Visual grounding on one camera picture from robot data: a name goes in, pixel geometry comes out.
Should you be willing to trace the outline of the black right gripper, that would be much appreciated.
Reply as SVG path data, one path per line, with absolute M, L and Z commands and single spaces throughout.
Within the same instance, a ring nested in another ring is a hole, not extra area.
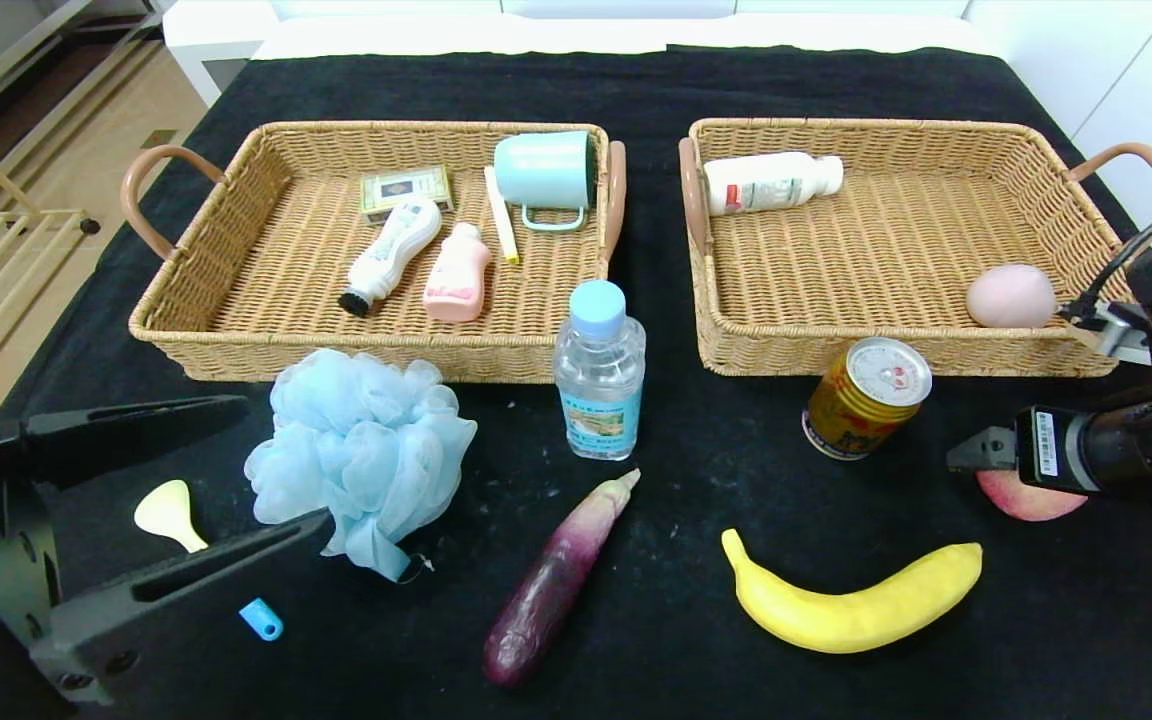
M 946 465 L 950 471 L 1018 468 L 1028 486 L 1073 495 L 1152 498 L 1152 473 L 1126 407 L 1082 414 L 1032 406 L 1020 414 L 1015 430 L 983 429 L 952 447 Z

